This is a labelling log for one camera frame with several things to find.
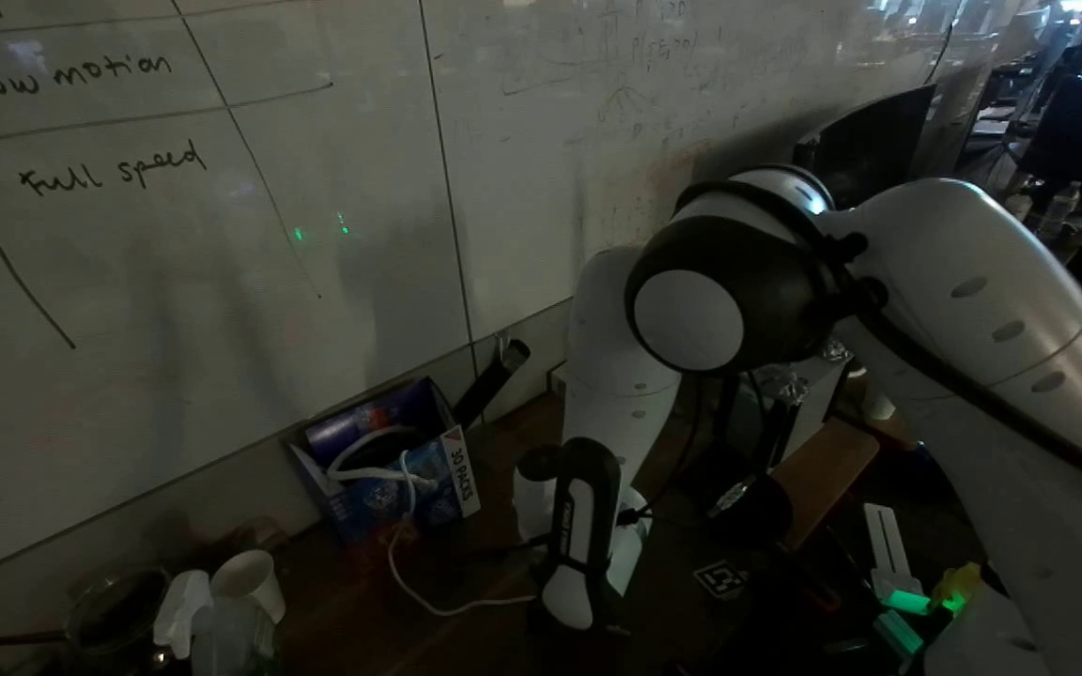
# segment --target wall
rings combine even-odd
[[[521,333],[536,351],[497,400],[503,414],[561,365],[581,259],[648,235],[692,175],[777,157],[829,117],[920,81],[944,87],[929,144],[944,174],[979,77],[1010,61],[995,36],[1017,0],[420,0],[395,13],[405,22],[414,8],[466,340],[484,358]],[[454,395],[468,350],[420,370]],[[256,518],[288,533],[317,518],[273,439],[0,558],[0,629],[52,624],[85,573],[176,558]]]

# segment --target cluttered table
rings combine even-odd
[[[439,606],[420,609],[388,565],[388,549],[340,549],[327,529],[308,529],[278,553],[288,617],[278,626],[285,671],[329,676],[446,676],[446,671],[666,671],[720,652],[750,624],[750,593],[705,593],[696,570],[746,570],[769,558],[735,558],[705,538],[696,507],[670,492],[653,518],[648,549],[618,609],[618,629],[576,633],[533,618],[529,606],[468,609],[466,602],[533,593],[529,553],[514,542],[511,473],[514,463],[561,439],[561,398],[536,398],[519,414],[482,423],[468,458],[482,484],[482,513],[449,533],[428,533],[398,549],[403,579]],[[675,408],[648,453],[638,489],[648,494],[688,453],[696,423]],[[791,494],[787,545],[814,522],[874,458],[874,439],[828,423],[780,470]]]

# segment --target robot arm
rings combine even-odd
[[[632,478],[670,418],[675,370],[785,365],[829,333],[929,439],[1049,671],[1082,671],[1082,290],[959,181],[829,210],[812,175],[756,170],[688,191],[643,251],[590,264],[562,435],[567,453],[593,448],[618,473],[551,484],[562,478],[551,453],[519,479],[527,533],[551,527],[541,606],[567,626],[598,626],[606,598],[627,590],[645,529],[617,513],[638,502]]]

